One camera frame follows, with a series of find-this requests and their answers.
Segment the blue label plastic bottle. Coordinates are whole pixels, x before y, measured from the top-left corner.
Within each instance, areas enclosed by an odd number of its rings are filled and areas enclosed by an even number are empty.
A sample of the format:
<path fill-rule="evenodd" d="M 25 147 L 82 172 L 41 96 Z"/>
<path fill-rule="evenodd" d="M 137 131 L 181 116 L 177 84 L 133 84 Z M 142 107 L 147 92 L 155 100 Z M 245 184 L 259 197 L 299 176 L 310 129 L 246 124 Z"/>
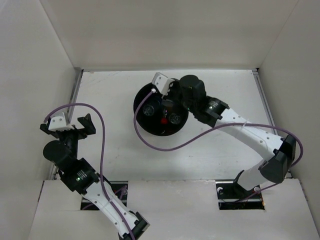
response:
<path fill-rule="evenodd" d="M 143 115 L 146 117 L 153 117 L 161 109 L 161 101 L 157 98 L 148 100 L 142 108 Z"/>

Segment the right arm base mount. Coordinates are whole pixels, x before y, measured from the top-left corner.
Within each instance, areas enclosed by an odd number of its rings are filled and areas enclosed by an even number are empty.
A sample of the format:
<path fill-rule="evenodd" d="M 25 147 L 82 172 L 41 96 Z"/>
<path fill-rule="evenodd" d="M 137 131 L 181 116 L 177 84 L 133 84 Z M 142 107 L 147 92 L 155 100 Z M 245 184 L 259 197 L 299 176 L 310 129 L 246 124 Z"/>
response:
<path fill-rule="evenodd" d="M 260 185 L 245 190 L 233 180 L 216 180 L 218 208 L 220 210 L 264 210 Z"/>

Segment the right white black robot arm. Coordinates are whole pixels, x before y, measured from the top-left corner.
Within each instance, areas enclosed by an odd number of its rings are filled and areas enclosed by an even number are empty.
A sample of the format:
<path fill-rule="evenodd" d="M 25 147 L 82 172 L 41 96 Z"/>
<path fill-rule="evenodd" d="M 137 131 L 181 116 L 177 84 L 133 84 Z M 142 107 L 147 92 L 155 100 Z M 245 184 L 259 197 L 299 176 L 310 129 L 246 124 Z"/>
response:
<path fill-rule="evenodd" d="M 208 96 L 205 84 L 195 75 L 174 79 L 168 85 L 167 97 L 187 109 L 195 119 L 234 137 L 261 156 L 253 167 L 241 170 L 228 191 L 245 197 L 265 182 L 281 184 L 296 154 L 296 137 L 285 137 L 266 131 L 267 125 L 253 124 L 241 117 L 222 100 Z"/>

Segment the black ribbed plastic bin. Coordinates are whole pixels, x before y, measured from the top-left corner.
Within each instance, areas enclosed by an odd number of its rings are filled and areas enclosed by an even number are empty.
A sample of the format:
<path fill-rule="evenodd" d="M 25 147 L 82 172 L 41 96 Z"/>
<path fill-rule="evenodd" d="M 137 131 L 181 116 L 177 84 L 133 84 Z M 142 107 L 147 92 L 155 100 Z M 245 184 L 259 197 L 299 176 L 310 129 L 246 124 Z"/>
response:
<path fill-rule="evenodd" d="M 161 106 L 160 110 L 157 114 L 154 116 L 148 117 L 144 116 L 143 114 L 143 105 L 150 101 L 151 99 L 159 99 Z M 171 136 L 178 131 L 180 131 L 183 126 L 186 124 L 189 116 L 188 110 L 184 109 L 183 107 L 174 104 L 173 107 L 165 107 L 162 105 L 162 100 L 166 100 L 164 96 L 162 96 L 160 93 L 156 92 L 152 94 L 141 106 L 137 113 L 136 120 L 138 124 L 148 133 L 155 135 L 155 136 Z M 177 115 L 180 115 L 181 117 L 181 123 L 179 125 L 174 125 L 168 121 L 168 124 L 161 124 L 160 120 L 162 117 L 163 110 L 168 110 L 168 116 L 171 113 L 176 113 Z"/>

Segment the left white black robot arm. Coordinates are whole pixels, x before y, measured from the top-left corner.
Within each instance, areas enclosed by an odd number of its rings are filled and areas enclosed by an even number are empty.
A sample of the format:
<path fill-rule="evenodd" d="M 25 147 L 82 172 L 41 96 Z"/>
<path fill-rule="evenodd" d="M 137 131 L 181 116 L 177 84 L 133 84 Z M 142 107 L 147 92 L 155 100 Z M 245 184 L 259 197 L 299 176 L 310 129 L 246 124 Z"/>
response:
<path fill-rule="evenodd" d="M 95 205 L 116 227 L 121 240 L 137 240 L 148 228 L 139 212 L 133 212 L 119 199 L 110 183 L 84 158 L 78 158 L 78 142 L 96 133 L 90 114 L 78 118 L 82 128 L 70 123 L 68 114 L 61 112 L 49 117 L 40 129 L 55 140 L 47 143 L 43 156 L 58 169 L 60 180 L 72 192 Z"/>

